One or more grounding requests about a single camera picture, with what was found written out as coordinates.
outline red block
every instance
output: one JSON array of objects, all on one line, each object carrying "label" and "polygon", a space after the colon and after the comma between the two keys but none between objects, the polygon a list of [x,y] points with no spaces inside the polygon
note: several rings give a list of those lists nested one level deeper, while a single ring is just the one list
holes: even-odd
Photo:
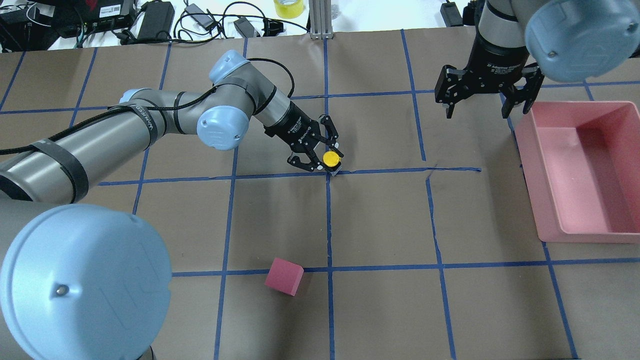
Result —
[{"label": "red block", "polygon": [[294,296],[298,290],[298,285],[300,285],[303,272],[305,271],[302,269],[302,266],[280,258],[275,258],[264,284],[270,288]]}]

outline screw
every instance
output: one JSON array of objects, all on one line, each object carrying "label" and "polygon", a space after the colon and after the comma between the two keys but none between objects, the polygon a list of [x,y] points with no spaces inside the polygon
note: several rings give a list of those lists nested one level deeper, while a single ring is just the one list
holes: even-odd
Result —
[{"label": "screw", "polygon": [[65,296],[69,293],[69,287],[67,285],[60,285],[56,289],[57,296]]}]

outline white label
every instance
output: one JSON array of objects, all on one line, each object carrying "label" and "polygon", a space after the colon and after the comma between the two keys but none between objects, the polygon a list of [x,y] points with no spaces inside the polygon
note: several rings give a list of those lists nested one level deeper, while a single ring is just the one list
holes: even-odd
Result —
[{"label": "white label", "polygon": [[100,8],[100,17],[109,17],[120,14],[120,5],[105,6]]}]

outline yellow circle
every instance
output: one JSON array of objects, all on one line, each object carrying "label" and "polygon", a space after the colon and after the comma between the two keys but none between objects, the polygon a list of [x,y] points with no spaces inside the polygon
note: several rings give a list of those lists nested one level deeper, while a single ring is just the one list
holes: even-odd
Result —
[{"label": "yellow circle", "polygon": [[340,156],[335,151],[327,151],[323,155],[322,160],[327,166],[334,167],[340,162]]},{"label": "yellow circle", "polygon": [[276,6],[276,13],[283,19],[298,17],[305,9],[302,0],[273,0],[273,4]]}]

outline pink bin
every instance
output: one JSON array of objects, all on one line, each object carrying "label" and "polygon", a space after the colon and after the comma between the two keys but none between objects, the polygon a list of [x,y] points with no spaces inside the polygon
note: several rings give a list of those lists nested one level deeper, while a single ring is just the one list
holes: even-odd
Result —
[{"label": "pink bin", "polygon": [[536,102],[516,138],[540,240],[640,243],[634,103]]}]

